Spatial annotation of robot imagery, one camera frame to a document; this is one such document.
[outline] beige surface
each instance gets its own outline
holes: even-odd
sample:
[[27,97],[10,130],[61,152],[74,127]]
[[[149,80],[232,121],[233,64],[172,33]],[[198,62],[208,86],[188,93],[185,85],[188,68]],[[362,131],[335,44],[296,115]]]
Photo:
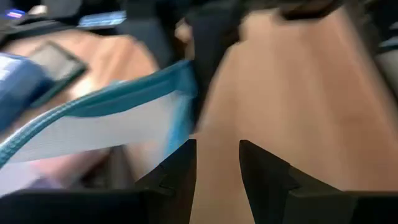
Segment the beige surface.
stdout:
[[342,190],[398,190],[397,113],[343,12],[316,22],[256,12],[241,33],[196,134],[191,223],[254,223],[240,139]]

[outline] blue folder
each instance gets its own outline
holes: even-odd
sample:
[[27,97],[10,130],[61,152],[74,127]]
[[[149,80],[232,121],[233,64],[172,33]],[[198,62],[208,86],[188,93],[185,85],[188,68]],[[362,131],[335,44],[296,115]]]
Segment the blue folder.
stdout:
[[0,145],[0,167],[7,162],[145,142],[159,142],[165,159],[193,129],[196,95],[188,60],[138,80],[115,83],[21,127]]

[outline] blue object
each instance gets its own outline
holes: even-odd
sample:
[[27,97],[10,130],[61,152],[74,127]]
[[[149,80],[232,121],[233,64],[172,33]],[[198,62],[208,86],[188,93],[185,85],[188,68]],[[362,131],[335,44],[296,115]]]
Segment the blue object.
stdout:
[[54,81],[28,58],[0,53],[0,133]]
[[106,27],[115,26],[126,20],[126,12],[107,12],[82,17],[78,27]]
[[6,11],[6,17],[10,19],[20,19],[24,14],[24,11],[18,9],[10,9]]

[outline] wooden surface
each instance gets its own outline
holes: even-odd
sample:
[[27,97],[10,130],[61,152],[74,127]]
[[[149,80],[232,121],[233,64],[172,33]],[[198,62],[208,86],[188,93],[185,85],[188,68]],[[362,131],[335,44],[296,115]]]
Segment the wooden surface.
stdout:
[[11,42],[3,51],[29,55],[35,48],[51,40],[81,58],[89,70],[37,110],[26,111],[4,135],[20,128],[30,119],[62,103],[99,90],[115,80],[132,80],[157,70],[150,53],[128,36],[102,37],[80,30],[65,30]]
[[254,12],[212,83],[191,223],[254,223],[240,139],[341,190],[398,191],[397,111],[339,9],[320,21]]

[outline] turquoise folder edge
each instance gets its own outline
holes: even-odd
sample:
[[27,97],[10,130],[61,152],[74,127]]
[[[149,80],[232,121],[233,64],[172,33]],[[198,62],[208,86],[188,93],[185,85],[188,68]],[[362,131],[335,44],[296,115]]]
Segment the turquoise folder edge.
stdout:
[[0,144],[0,168],[37,133],[63,116],[92,117],[118,113],[173,91],[183,97],[178,100],[172,119],[165,149],[167,156],[188,139],[193,128],[192,100],[197,95],[197,86],[189,60],[179,61],[137,80],[113,84],[44,113]]

